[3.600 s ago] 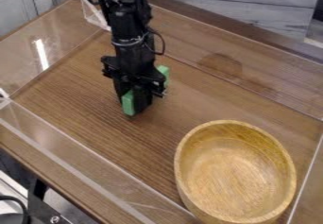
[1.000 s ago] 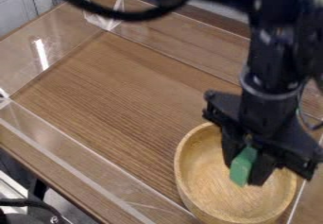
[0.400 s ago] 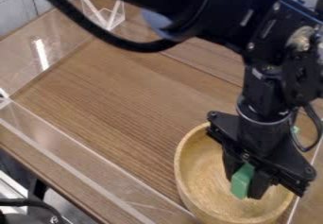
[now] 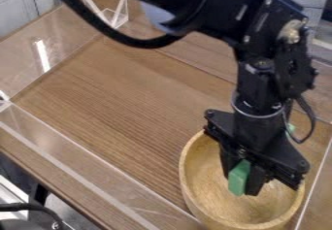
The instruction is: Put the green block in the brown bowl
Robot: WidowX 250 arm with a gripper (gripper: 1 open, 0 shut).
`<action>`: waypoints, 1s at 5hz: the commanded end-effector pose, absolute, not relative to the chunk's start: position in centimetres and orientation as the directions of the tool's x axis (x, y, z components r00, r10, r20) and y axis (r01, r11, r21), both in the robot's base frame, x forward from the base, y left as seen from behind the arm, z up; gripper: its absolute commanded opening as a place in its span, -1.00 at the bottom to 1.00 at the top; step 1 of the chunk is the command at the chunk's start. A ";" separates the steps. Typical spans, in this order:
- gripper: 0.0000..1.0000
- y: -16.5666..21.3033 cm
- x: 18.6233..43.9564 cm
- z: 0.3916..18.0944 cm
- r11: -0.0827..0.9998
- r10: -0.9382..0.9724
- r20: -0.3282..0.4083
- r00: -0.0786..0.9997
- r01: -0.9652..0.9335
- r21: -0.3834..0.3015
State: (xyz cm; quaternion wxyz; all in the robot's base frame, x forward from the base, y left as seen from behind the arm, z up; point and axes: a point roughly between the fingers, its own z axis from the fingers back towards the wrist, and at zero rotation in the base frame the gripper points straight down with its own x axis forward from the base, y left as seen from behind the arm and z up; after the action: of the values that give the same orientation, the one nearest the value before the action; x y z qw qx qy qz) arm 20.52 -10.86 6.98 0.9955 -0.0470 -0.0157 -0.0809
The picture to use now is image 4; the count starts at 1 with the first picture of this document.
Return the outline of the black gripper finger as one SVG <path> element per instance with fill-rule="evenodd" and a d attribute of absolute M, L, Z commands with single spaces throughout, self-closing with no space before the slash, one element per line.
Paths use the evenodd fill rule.
<path fill-rule="evenodd" d="M 249 178 L 245 185 L 245 194 L 257 196 L 263 187 L 275 179 L 272 166 L 263 166 L 260 164 L 251 165 Z"/>
<path fill-rule="evenodd" d="M 224 174 L 225 177 L 228 177 L 231 170 L 235 168 L 240 161 L 239 146 L 236 146 L 233 143 L 221 142 L 220 157 L 224 168 Z"/>

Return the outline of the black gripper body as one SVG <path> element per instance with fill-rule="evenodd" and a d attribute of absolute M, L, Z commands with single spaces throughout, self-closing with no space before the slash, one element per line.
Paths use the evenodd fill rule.
<path fill-rule="evenodd" d="M 205 119 L 205 134 L 219 144 L 225 142 L 228 137 L 235 134 L 257 150 L 261 150 L 268 145 L 271 140 L 277 136 L 277 134 L 285 130 L 285 127 L 283 126 L 284 122 L 281 114 L 244 115 L 240 111 L 229 113 L 216 109 L 208 109 L 205 111 Z M 299 171 L 303 175 L 303 183 L 304 176 L 311 170 L 311 163 L 299 150 L 298 152 L 302 156 L 302 160 L 298 161 L 296 167 L 299 168 Z"/>

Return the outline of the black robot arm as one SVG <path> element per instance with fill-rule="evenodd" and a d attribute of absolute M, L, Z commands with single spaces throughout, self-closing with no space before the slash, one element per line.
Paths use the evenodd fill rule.
<path fill-rule="evenodd" d="M 233 49 L 237 86 L 231 112 L 209 109 L 205 133 L 220 144 L 227 178 L 237 194 L 256 196 L 264 185 L 281 181 L 299 188 L 311 164 L 296 146 L 292 108 L 310 104 L 304 94 L 315 87 L 318 71 L 308 53 L 308 18 L 293 0 L 140 0 L 162 34 L 137 39 L 111 28 L 81 0 L 69 8 L 110 39 L 138 49 L 158 49 L 200 32 Z"/>

